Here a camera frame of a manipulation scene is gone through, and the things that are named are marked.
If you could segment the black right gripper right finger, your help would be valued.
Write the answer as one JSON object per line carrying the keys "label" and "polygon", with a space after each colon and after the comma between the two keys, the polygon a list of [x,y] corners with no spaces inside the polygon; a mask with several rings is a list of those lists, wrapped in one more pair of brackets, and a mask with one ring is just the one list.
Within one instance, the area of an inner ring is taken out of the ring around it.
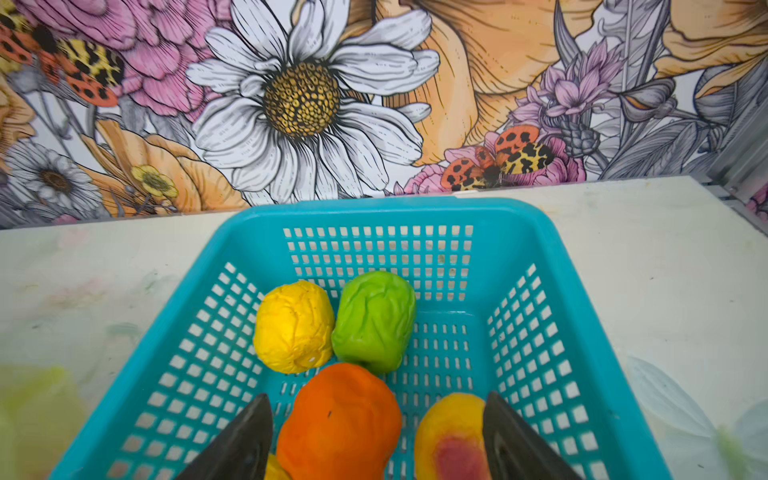
{"label": "black right gripper right finger", "polygon": [[482,435],[493,480],[581,480],[497,392],[487,397]]}

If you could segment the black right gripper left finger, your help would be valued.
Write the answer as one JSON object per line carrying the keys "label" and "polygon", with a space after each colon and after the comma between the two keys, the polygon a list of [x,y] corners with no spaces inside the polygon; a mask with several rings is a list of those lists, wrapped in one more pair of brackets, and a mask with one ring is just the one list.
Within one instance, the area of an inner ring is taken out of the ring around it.
{"label": "black right gripper left finger", "polygon": [[269,397],[259,394],[175,479],[264,479],[272,439]]}

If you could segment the yellow toy banana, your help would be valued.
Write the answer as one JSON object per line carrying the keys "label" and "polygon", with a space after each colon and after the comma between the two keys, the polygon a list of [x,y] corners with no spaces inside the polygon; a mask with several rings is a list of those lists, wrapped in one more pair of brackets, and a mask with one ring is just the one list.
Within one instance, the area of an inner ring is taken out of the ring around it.
{"label": "yellow toy banana", "polygon": [[264,480],[291,480],[290,475],[282,468],[277,457],[268,455]]}

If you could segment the yellow pink toy peach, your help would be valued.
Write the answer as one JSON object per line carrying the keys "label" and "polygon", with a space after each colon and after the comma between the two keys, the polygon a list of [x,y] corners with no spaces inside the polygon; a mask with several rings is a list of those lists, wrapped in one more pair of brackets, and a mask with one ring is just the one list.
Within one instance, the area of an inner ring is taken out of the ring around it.
{"label": "yellow pink toy peach", "polygon": [[425,479],[490,479],[483,439],[485,401],[452,393],[435,403],[419,424],[414,470]]}

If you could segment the orange toy fruit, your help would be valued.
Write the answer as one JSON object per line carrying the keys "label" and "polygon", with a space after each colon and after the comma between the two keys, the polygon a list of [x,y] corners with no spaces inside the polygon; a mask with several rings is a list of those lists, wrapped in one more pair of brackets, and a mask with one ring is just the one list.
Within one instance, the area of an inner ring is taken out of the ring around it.
{"label": "orange toy fruit", "polygon": [[384,381],[337,363],[299,391],[276,457],[293,479],[382,479],[401,430],[401,410]]}

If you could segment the yellow toy pepper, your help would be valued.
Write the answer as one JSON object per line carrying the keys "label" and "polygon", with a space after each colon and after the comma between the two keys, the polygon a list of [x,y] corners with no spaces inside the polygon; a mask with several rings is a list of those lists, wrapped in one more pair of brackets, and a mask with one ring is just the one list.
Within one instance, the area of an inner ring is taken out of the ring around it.
{"label": "yellow toy pepper", "polygon": [[332,357],[335,316],[325,290],[300,280],[269,292],[260,304],[254,350],[269,369],[299,374]]}

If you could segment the green toy pepper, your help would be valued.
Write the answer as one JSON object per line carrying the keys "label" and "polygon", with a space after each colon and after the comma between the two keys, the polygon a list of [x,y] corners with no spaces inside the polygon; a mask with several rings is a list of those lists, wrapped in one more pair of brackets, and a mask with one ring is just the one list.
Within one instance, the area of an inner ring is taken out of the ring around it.
{"label": "green toy pepper", "polygon": [[354,278],[342,290],[331,334],[336,357],[375,375],[397,370],[416,313],[415,290],[400,276],[372,271]]}

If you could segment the yellow-green plastic bag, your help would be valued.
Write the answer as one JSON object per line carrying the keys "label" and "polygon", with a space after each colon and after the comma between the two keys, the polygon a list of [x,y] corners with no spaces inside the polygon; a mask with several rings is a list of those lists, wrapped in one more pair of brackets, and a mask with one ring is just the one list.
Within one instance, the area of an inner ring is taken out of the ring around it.
{"label": "yellow-green plastic bag", "polygon": [[84,425],[86,408],[60,366],[1,366],[1,477],[46,479]]}

